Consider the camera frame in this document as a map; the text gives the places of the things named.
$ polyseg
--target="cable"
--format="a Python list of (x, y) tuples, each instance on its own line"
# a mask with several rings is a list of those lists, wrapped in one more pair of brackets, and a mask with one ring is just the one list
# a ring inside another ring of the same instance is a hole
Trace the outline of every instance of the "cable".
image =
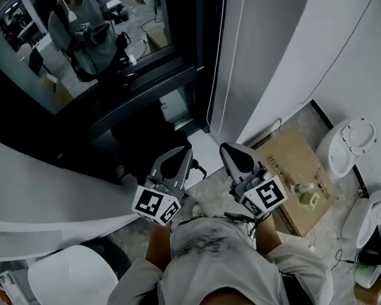
[(237, 32), (236, 32), (236, 39), (234, 40), (234, 50), (233, 50), (233, 58), (231, 61), (231, 67), (230, 67), (230, 75), (229, 75), (229, 84), (227, 85), (227, 92), (226, 92), (226, 97), (224, 99), (224, 106), (223, 106), (223, 113), (222, 113), (222, 119), (220, 120), (220, 126), (218, 128), (218, 132), (215, 132), (214, 129), (211, 127), (211, 123), (209, 123), (208, 115), (210, 111), (210, 105), (211, 105), (211, 99), (213, 97), (213, 89), (215, 85), (215, 79), (216, 79), (216, 70), (217, 70), (217, 62), (218, 62), (218, 55), (220, 53), (220, 40), (222, 37), (222, 25), (223, 25), (223, 16), (224, 16), (224, 2), (222, 2), (222, 17), (220, 19), (220, 28), (219, 28), (219, 44), (217, 46), (217, 55), (216, 55), (216, 66), (215, 66), (215, 72), (214, 72), (214, 77), (213, 77), (213, 83), (212, 83), (212, 89), (211, 89), (211, 95), (210, 95), (210, 100), (209, 100), (209, 106), (208, 106), (208, 113), (206, 115), (206, 122), (208, 123), (210, 130), (215, 133), (216, 135), (220, 134), (220, 131), (222, 131), (222, 125), (223, 125), (223, 119), (224, 119), (224, 113), (226, 110), (226, 104), (227, 104), (227, 97), (229, 96), (229, 90), (230, 90), (230, 83), (231, 83), (231, 77), (233, 75), (233, 66), (234, 66), (234, 59), (236, 57), (236, 50), (237, 50), (237, 41), (239, 39), (239, 31), (240, 31), (240, 24), (241, 24), (241, 19), (243, 17), (243, 9), (244, 9), (244, 0), (241, 0), (241, 9), (240, 9), (240, 16), (239, 16), (239, 23), (237, 25)]
[(316, 246), (316, 230), (315, 230), (315, 228), (313, 229), (313, 235), (314, 235), (314, 241), (312, 244), (309, 245), (309, 247), (315, 247)]
[(323, 77), (322, 77), (322, 78), (320, 79), (320, 81), (317, 83), (316, 87), (312, 90), (312, 93), (307, 97), (307, 99), (305, 99), (304, 102), (301, 102), (301, 104), (305, 104), (305, 103), (310, 99), (310, 97), (312, 96), (312, 94), (315, 92), (315, 90), (318, 88), (318, 86), (319, 86), (319, 85), (321, 84), (321, 82), (323, 81), (324, 77), (326, 77), (326, 75), (328, 74), (329, 70), (333, 67), (333, 65), (335, 64), (335, 62), (336, 62), (337, 59), (339, 58), (340, 54), (342, 54), (342, 52), (343, 52), (345, 46), (346, 46), (347, 43), (350, 41), (350, 38), (353, 36), (353, 34), (354, 34), (354, 32), (356, 31), (358, 25), (360, 24), (361, 19), (363, 18), (363, 16), (364, 16), (364, 14), (366, 13), (368, 7), (370, 6), (371, 1), (372, 1), (372, 0), (368, 1), (368, 4), (366, 5), (366, 8), (364, 9), (363, 13), (361, 14), (361, 16), (360, 16), (360, 18), (359, 18), (359, 20), (358, 20), (356, 26), (354, 26), (354, 29), (353, 29), (353, 31), (351, 32), (349, 38), (348, 38), (347, 41), (344, 43), (344, 45), (343, 45), (342, 49), (340, 50), (340, 52), (338, 53), (337, 57), (336, 57), (336, 58), (334, 59), (334, 61), (331, 63), (329, 69), (325, 72), (325, 74), (323, 75)]
[(129, 37), (129, 35), (126, 33), (126, 32), (123, 32), (124, 33), (124, 35), (128, 38), (128, 40), (129, 40), (129, 42), (128, 42), (128, 44), (127, 45), (130, 45), (131, 44), (131, 39), (130, 39), (130, 37)]
[(112, 20), (109, 19), (109, 22), (110, 22), (110, 24), (111, 24), (111, 26), (112, 26), (113, 32), (116, 33), (116, 31), (114, 30), (114, 26), (113, 26), (113, 22), (112, 22)]
[(277, 119), (277, 121), (279, 121), (279, 132), (281, 132), (282, 119), (279, 118), (279, 119)]
[(252, 237), (253, 236), (253, 233), (254, 233), (254, 238), (256, 237), (256, 234), (257, 232), (255, 232), (255, 230), (257, 229), (258, 225), (261, 224), (265, 219), (267, 219), (269, 216), (271, 216), (271, 211), (265, 213), (261, 218), (257, 219), (255, 222), (254, 222), (254, 226), (250, 229), (250, 231), (248, 232), (248, 236), (249, 237)]
[(141, 27), (141, 30), (143, 31), (143, 32), (147, 32), (144, 28), (143, 28), (143, 26), (145, 25), (145, 24), (147, 24), (147, 23), (151, 23), (152, 21), (155, 21), (155, 23), (160, 23), (160, 22), (163, 22), (163, 19), (162, 18), (157, 18), (157, 7), (156, 7), (156, 0), (154, 0), (154, 11), (155, 11), (155, 17), (154, 17), (154, 19), (151, 19), (151, 20), (149, 20), (148, 22), (145, 22), (144, 24), (142, 24), (140, 27)]
[(323, 260), (325, 260), (325, 259), (329, 256), (331, 250), (333, 250), (333, 247), (335, 247), (335, 245), (336, 245), (336, 242), (333, 244), (333, 246), (331, 247), (331, 249), (329, 250), (329, 252), (327, 252), (326, 255), (322, 258)]
[(333, 271), (333, 269), (335, 267), (337, 267), (337, 264), (339, 264), (340, 262), (346, 262), (346, 263), (349, 263), (349, 264), (362, 264), (364, 266), (369, 266), (368, 264), (365, 264), (365, 263), (362, 263), (362, 262), (358, 262), (358, 261), (351, 261), (351, 260), (342, 260), (342, 256), (343, 256), (343, 250), (341, 248), (339, 248), (336, 252), (336, 255), (335, 255), (335, 259), (337, 260), (337, 263), (330, 269), (330, 271)]
[(350, 213), (351, 213), (351, 210), (354, 208), (354, 205), (356, 204), (357, 200), (360, 199), (362, 196), (364, 196), (364, 195), (366, 195), (366, 194), (368, 194), (368, 192), (365, 192), (365, 193), (363, 193), (362, 195), (359, 195), (359, 196), (347, 197), (348, 199), (353, 200), (353, 204), (351, 205), (350, 210), (347, 212), (347, 215), (345, 216), (345, 219), (344, 219), (344, 221), (343, 221), (342, 227), (340, 228), (340, 232), (339, 232), (339, 234), (338, 234), (338, 236), (337, 236), (337, 239), (339, 239), (340, 236), (342, 235), (342, 231), (343, 231), (344, 224), (345, 224), (347, 218), (349, 218), (349, 215), (350, 215)]
[(160, 22), (162, 22), (162, 21), (163, 21), (162, 18), (157, 18), (157, 15), (155, 15), (154, 19), (151, 19), (151, 20), (149, 20), (148, 22), (145, 22), (144, 24), (141, 25), (141, 30), (142, 30), (143, 32), (146, 33), (147, 31), (143, 28), (143, 26), (144, 26), (145, 24), (147, 24), (147, 23), (151, 23), (151, 22), (160, 23)]
[(77, 16), (76, 14), (69, 9), (67, 3), (65, 2), (65, 0), (62, 0), (63, 1), (63, 4), (65, 5), (65, 7), (68, 9), (68, 19), (69, 19), (69, 22), (73, 22), (74, 20), (77, 19)]
[(140, 60), (144, 56), (145, 52), (147, 51), (147, 43), (144, 40), (142, 42), (144, 43), (144, 51), (140, 55), (140, 57), (137, 59), (137, 61)]
[[(63, 51), (61, 50), (62, 54), (64, 55), (64, 57), (68, 60), (69, 64), (70, 64), (70, 67), (74, 70), (73, 66), (72, 66), (72, 62), (69, 60), (69, 56)], [(79, 78), (79, 76), (77, 75), (76, 76), (78, 78), (78, 80), (82, 83), (85, 83), (86, 81), (83, 81), (81, 78)]]

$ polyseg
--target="toilet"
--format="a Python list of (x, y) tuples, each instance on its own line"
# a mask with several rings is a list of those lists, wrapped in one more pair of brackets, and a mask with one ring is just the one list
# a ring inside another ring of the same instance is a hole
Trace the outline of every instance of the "toilet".
[[(100, 250), (99, 245), (91, 247)], [(120, 255), (112, 248), (107, 253), (109, 260)], [(122, 263), (115, 272), (91, 248), (74, 245), (33, 262), (28, 269), (0, 273), (0, 290), (16, 305), (106, 305), (118, 283), (116, 275), (126, 270)]]
[(375, 123), (361, 118), (340, 122), (323, 138), (316, 155), (331, 180), (344, 177), (377, 142)]

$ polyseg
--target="bottle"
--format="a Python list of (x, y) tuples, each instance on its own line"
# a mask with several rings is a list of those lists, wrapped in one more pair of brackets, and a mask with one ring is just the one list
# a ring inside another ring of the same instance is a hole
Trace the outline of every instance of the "bottle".
[(291, 191), (292, 193), (299, 194), (299, 193), (306, 193), (312, 190), (315, 187), (313, 183), (309, 184), (295, 184), (292, 186)]

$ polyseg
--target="black cable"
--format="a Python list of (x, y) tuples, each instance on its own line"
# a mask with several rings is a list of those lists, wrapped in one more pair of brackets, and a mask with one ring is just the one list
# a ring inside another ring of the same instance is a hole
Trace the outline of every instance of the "black cable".
[(358, 25), (360, 24), (360, 21), (361, 19), (363, 18), (364, 14), (366, 13), (369, 5), (371, 4), (372, 0), (368, 1), (368, 4), (366, 5), (366, 8), (364, 9), (363, 13), (361, 14), (356, 26), (354, 27), (353, 31), (351, 32), (349, 38), (347, 39), (347, 41), (344, 43), (342, 49), (340, 50), (340, 52), (338, 53), (337, 57), (334, 59), (334, 61), (331, 63), (329, 69), (325, 72), (325, 74), (323, 75), (323, 77), (320, 79), (320, 81), (317, 83), (316, 87), (312, 90), (312, 93), (308, 96), (307, 99), (305, 99), (304, 102), (301, 102), (301, 104), (305, 104), (309, 99), (310, 97), (312, 96), (312, 94), (315, 92), (315, 90), (318, 88), (318, 86), (321, 84), (321, 82), (323, 81), (324, 77), (326, 77), (326, 75), (328, 74), (329, 70), (331, 69), (331, 67), (333, 67), (333, 65), (335, 64), (335, 62), (337, 61), (337, 59), (339, 58), (340, 54), (342, 54), (345, 46), (347, 45), (347, 43), (350, 41), (350, 38), (353, 36), (354, 32), (356, 31)]
[(203, 180), (206, 178), (206, 176), (208, 176), (208, 172), (204, 170), (204, 168), (201, 165), (199, 165), (199, 162), (196, 159), (192, 160), (192, 168), (194, 168), (195, 170), (200, 170), (202, 172)]
[(111, 26), (112, 26), (113, 32), (116, 33), (116, 31), (114, 30), (114, 26), (113, 26), (113, 22), (112, 22), (112, 20), (110, 19), (109, 22), (110, 22), (110, 24), (111, 24)]
[[(70, 64), (70, 67), (72, 68), (73, 71), (75, 71), (73, 65), (72, 65), (72, 62), (69, 60), (69, 56), (63, 51), (61, 50), (62, 54), (64, 55), (64, 57), (68, 60), (69, 64)], [(78, 80), (81, 82), (81, 83), (85, 83), (86, 81), (83, 81), (81, 78), (79, 78), (78, 75), (76, 75), (76, 77), (78, 78)]]
[(261, 223), (262, 223), (265, 219), (267, 219), (269, 216), (271, 216), (271, 211), (265, 213), (261, 218), (259, 218), (259, 219), (254, 223), (253, 228), (250, 229), (250, 232), (248, 232), (248, 236), (249, 236), (249, 237), (252, 237), (252, 236), (253, 236), (253, 233), (254, 233), (254, 238), (255, 238), (255, 237), (256, 237), (256, 233), (257, 233), (257, 232), (255, 232), (256, 228), (258, 227), (259, 224), (261, 224)]
[(154, 19), (151, 19), (151, 20), (149, 20), (148, 22), (145, 22), (144, 24), (141, 25), (141, 30), (142, 30), (143, 32), (146, 33), (147, 31), (143, 28), (143, 26), (144, 26), (145, 24), (147, 24), (147, 23), (151, 23), (151, 22), (160, 23), (160, 22), (162, 22), (162, 21), (163, 21), (162, 18), (157, 18), (157, 15), (155, 15)]
[(130, 41), (127, 45), (130, 45), (131, 44), (131, 39), (130, 39), (129, 35), (126, 32), (123, 32), (123, 33), (128, 38), (128, 40)]
[(140, 60), (143, 57), (143, 55), (145, 54), (145, 52), (147, 51), (147, 43), (145, 41), (142, 41), (142, 42), (144, 43), (144, 51), (140, 55), (140, 57), (137, 59), (137, 61)]
[(339, 248), (339, 250), (336, 252), (336, 255), (335, 255), (335, 259), (337, 260), (337, 263), (330, 269), (330, 271), (333, 271), (333, 269), (335, 267), (337, 267), (337, 264), (339, 264), (340, 262), (346, 262), (346, 263), (349, 263), (349, 264), (362, 264), (364, 266), (368, 266), (368, 267), (379, 267), (379, 265), (377, 266), (369, 266), (368, 264), (365, 264), (365, 263), (362, 263), (362, 262), (358, 262), (358, 261), (351, 261), (351, 260), (342, 260), (342, 256), (343, 256), (343, 250), (341, 248)]

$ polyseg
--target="toilet seat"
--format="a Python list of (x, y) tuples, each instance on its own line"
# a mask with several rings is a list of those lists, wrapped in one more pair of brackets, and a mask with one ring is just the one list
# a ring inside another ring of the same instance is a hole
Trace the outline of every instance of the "toilet seat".
[(377, 126), (364, 118), (346, 119), (323, 138), (316, 150), (331, 180), (344, 177), (377, 142)]
[(369, 151), (377, 142), (377, 126), (367, 119), (354, 119), (350, 121), (340, 134), (352, 154), (360, 157)]

